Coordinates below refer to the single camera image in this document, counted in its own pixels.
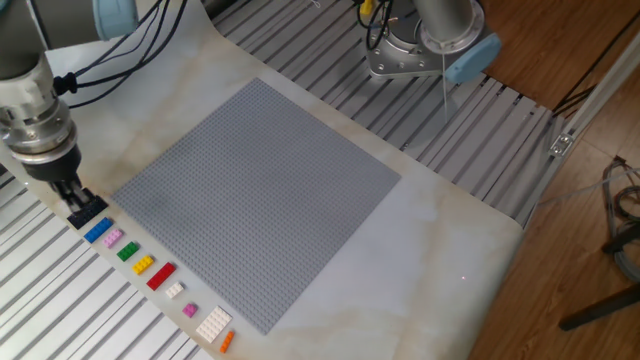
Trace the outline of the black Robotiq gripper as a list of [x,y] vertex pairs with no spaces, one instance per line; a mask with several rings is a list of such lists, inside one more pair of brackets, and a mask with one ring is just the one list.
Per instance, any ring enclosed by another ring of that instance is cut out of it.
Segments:
[[84,188],[79,180],[77,170],[80,163],[81,152],[78,147],[73,147],[70,152],[57,160],[37,165],[23,164],[23,167],[34,179],[50,182],[51,189],[67,208],[74,212],[75,205],[86,205],[95,198],[95,195]]

